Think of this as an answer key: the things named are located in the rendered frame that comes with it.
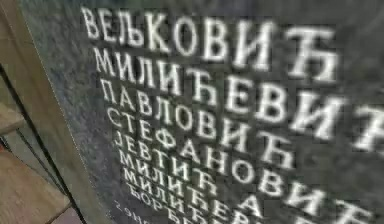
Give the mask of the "dark lettered picture wooden frame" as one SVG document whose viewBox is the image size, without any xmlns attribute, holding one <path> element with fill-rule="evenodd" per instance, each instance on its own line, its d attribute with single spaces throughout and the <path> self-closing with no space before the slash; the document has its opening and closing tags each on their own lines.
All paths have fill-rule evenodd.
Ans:
<svg viewBox="0 0 384 224">
<path fill-rule="evenodd" d="M 112 224 L 384 224 L 384 0 L 15 0 Z"/>
</svg>

